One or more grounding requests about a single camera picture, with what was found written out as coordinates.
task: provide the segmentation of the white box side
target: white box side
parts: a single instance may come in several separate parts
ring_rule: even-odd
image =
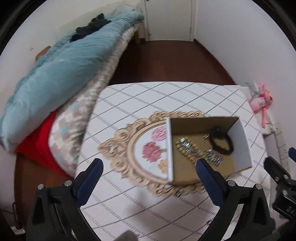
[[[173,147],[172,147],[172,132],[170,126],[170,118],[165,119],[166,122],[166,140],[167,140],[167,160],[168,160],[168,182],[171,183],[174,180],[173,169]]]
[[[232,140],[234,151],[231,154],[235,172],[252,167],[252,154],[248,144],[247,135],[241,119],[238,119],[228,130]]]

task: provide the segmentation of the flower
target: flower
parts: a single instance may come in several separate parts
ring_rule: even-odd
[[[168,173],[168,161],[167,160],[161,160],[157,166],[163,174]]]
[[[166,138],[166,129],[165,126],[158,127],[152,132],[152,140],[154,141],[163,141]]]
[[[149,142],[142,148],[142,158],[147,159],[150,162],[156,162],[161,157],[161,151],[159,146],[155,145],[155,142]]]

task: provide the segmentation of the red fabric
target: red fabric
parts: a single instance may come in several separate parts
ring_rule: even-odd
[[[56,163],[48,146],[50,130],[56,118],[57,112],[58,109],[51,112],[41,126],[27,136],[17,147],[17,151],[38,162],[47,169],[51,169],[64,176],[68,176]]]

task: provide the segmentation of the blue gripper pad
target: blue gripper pad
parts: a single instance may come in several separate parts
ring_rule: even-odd
[[[83,206],[87,203],[96,184],[103,174],[104,165],[102,160],[96,158],[95,160],[93,160],[93,162],[96,163],[94,165],[92,165],[93,163],[91,163],[91,165],[85,170],[86,176],[84,177],[84,180],[81,183],[80,187],[75,190],[74,195],[76,196],[76,203],[78,207]]]
[[[294,147],[289,149],[289,157],[296,162],[296,149]]]
[[[200,159],[196,163],[196,173],[205,186],[213,204],[222,207],[224,205],[224,192],[213,176],[213,174],[216,175],[215,171],[204,159]]]

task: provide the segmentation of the ornate frame pattern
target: ornate frame pattern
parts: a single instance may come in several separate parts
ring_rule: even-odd
[[[133,147],[139,137],[146,131],[165,124],[165,117],[173,118],[196,118],[204,117],[200,112],[155,112],[147,119],[136,120],[133,124],[128,124],[126,128],[115,132],[111,138],[98,147],[98,151],[111,161],[111,167],[122,174],[122,178],[127,177],[135,186],[146,186],[153,194],[160,196],[187,195],[189,193],[203,193],[202,184],[191,184],[187,186],[174,186],[167,183],[166,179],[156,177],[143,170],[133,155]]]

